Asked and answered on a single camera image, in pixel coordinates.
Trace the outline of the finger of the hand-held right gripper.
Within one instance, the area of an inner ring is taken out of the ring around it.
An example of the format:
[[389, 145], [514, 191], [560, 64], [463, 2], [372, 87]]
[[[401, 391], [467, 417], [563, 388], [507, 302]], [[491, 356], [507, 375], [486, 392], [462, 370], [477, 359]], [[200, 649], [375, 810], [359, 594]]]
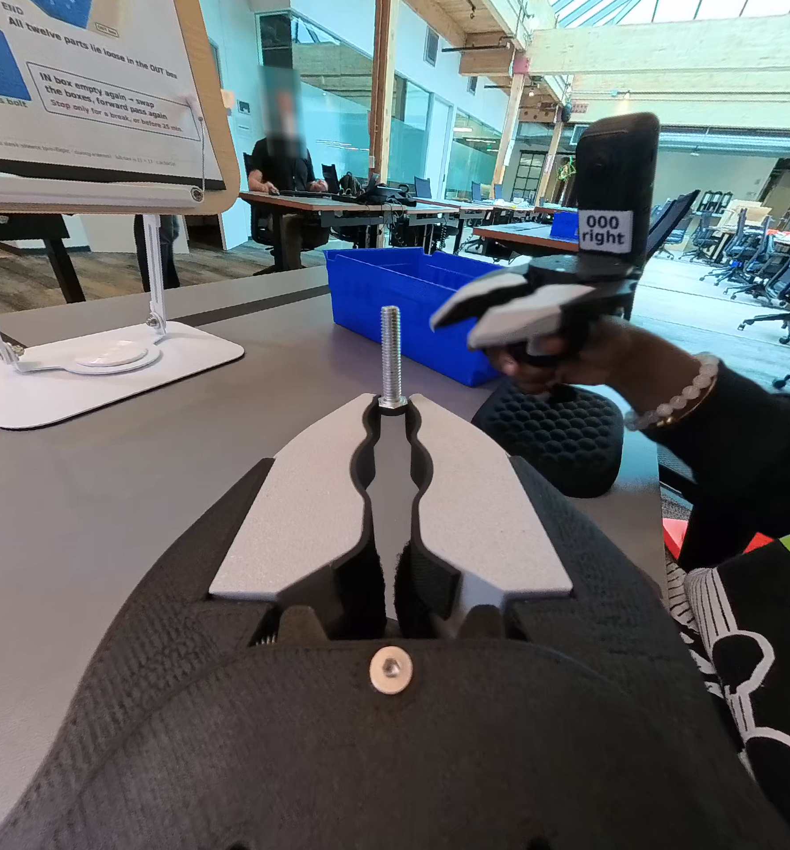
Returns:
[[549, 335], [559, 328], [564, 307], [594, 292], [596, 287], [586, 284], [548, 284], [492, 306], [468, 334], [468, 348], [495, 348]]
[[533, 284], [518, 271], [496, 271], [461, 287], [433, 313], [433, 331], [469, 319], [480, 319], [489, 309], [533, 293]]

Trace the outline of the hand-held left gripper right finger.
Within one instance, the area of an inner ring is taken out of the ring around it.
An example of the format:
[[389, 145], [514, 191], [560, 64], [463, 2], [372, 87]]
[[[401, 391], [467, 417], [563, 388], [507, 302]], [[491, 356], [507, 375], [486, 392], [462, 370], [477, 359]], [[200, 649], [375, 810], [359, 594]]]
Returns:
[[417, 492], [395, 577], [402, 636], [456, 636], [471, 611], [566, 599], [572, 579], [526, 488], [528, 463], [421, 394], [405, 419]]

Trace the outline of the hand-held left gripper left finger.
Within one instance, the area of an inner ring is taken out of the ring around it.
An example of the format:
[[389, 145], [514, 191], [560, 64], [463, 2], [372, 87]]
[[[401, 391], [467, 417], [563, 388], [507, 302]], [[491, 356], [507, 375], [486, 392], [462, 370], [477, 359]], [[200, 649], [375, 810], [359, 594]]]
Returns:
[[384, 628], [385, 579], [368, 485], [377, 396], [361, 394], [273, 458], [209, 587], [233, 601], [308, 606], [326, 628]]

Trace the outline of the long steel hex bolt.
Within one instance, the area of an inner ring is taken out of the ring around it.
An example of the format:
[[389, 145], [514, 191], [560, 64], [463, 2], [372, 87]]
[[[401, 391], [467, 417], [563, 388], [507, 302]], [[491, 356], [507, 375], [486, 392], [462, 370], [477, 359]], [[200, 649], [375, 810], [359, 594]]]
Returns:
[[408, 405], [402, 392], [401, 376], [401, 314], [395, 305], [380, 310], [380, 347], [382, 364], [382, 393], [378, 406], [382, 416], [400, 416]]

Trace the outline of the person's right forearm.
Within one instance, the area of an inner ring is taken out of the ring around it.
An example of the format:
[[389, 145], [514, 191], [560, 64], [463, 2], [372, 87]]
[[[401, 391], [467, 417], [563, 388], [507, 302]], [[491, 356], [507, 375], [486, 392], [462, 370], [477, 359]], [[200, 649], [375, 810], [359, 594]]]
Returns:
[[644, 434], [696, 482], [678, 559], [686, 572], [738, 556], [756, 534], [790, 535], [790, 394], [721, 366], [698, 407]]

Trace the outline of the person's right hand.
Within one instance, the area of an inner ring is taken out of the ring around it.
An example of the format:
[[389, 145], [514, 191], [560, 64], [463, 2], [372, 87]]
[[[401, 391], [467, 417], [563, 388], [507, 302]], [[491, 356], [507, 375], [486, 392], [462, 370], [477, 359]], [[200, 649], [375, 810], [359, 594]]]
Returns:
[[562, 336], [544, 336], [537, 342], [544, 355], [559, 357], [559, 363], [520, 363], [510, 348], [489, 348], [486, 356], [524, 394], [543, 395], [559, 384], [604, 385], [639, 414], [681, 396], [701, 369], [699, 360], [681, 348], [611, 317], [591, 326], [586, 344], [575, 355], [566, 354]]

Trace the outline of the black framed instruction sign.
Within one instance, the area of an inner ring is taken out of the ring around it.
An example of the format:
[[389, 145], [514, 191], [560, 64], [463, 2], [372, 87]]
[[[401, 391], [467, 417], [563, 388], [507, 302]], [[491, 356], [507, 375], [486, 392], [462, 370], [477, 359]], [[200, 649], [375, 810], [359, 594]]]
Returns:
[[699, 192], [700, 191], [698, 189], [694, 189], [689, 193], [672, 199], [665, 204], [663, 209], [655, 216], [650, 225], [646, 240], [644, 255], [644, 260], [646, 262], [651, 260], [665, 244], [667, 238], [678, 227], [680, 221], [683, 220], [688, 213], [692, 214], [692, 207], [697, 200]]

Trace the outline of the wood-topped office desk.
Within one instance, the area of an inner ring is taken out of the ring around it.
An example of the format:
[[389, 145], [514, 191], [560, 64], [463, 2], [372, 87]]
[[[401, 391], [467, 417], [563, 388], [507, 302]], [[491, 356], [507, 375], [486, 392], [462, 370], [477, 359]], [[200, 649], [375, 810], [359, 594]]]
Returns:
[[364, 227], [367, 229], [367, 239], [370, 238], [370, 228], [387, 227], [399, 224], [406, 219], [407, 226], [424, 229], [424, 245], [431, 239], [431, 228], [442, 225], [449, 219], [457, 217], [458, 210], [450, 205], [433, 205], [429, 202], [418, 201], [415, 206], [405, 206], [401, 203], [361, 204], [347, 197], [327, 197], [323, 194], [312, 193], [309, 196], [273, 196], [261, 192], [241, 192], [239, 199], [250, 205], [255, 218], [259, 214], [270, 216], [273, 229], [269, 236], [273, 253], [273, 272], [283, 272], [288, 268], [285, 263], [285, 240], [281, 228], [283, 218], [288, 215], [303, 215], [305, 218], [315, 218], [322, 227], [343, 229], [345, 227]]
[[569, 255], [578, 252], [578, 241], [556, 238], [551, 226], [523, 222], [475, 227], [472, 235], [483, 241], [483, 253], [497, 258], [502, 253], [528, 258]]

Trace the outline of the black honeycomb wrist rest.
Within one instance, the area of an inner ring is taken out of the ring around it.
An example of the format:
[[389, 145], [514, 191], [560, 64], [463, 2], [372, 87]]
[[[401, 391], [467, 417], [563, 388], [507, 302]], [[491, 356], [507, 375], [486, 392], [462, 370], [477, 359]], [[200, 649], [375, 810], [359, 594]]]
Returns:
[[535, 396], [507, 382], [486, 399], [471, 423], [565, 496], [601, 497], [619, 475], [623, 413], [601, 394], [560, 385]]

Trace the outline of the row of black office chairs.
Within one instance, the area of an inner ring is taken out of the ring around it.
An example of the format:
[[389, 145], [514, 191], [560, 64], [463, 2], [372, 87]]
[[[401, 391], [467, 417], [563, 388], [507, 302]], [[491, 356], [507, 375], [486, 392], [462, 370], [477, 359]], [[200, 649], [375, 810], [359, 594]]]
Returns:
[[790, 223], [738, 203], [723, 228], [694, 216], [644, 272], [633, 321], [709, 351], [764, 388], [790, 392]]

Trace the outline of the white poster stand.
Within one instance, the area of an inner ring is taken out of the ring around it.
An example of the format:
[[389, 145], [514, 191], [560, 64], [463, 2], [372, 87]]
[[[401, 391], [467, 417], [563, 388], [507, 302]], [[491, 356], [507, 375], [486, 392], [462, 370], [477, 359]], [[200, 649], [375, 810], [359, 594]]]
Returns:
[[0, 429], [67, 421], [236, 362], [241, 345], [166, 317], [160, 217], [143, 215], [148, 316], [143, 324], [21, 348], [0, 333]]

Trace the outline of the black white patterned pants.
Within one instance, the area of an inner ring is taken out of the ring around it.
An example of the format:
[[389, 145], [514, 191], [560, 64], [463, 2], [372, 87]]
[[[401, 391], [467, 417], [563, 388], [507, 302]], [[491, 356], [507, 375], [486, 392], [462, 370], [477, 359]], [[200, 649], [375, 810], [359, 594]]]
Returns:
[[669, 565], [667, 606], [740, 763], [756, 780], [747, 750], [758, 727], [751, 697], [771, 670], [775, 659], [771, 643], [737, 624], [714, 568], [686, 572]]

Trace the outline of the instruction poster on tan board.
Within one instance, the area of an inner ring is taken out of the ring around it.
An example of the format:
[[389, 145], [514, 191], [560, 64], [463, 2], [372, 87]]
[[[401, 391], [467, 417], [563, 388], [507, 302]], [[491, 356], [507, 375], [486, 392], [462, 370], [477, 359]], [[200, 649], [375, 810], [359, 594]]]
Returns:
[[0, 2], [0, 213], [215, 215], [239, 191], [199, 2]]

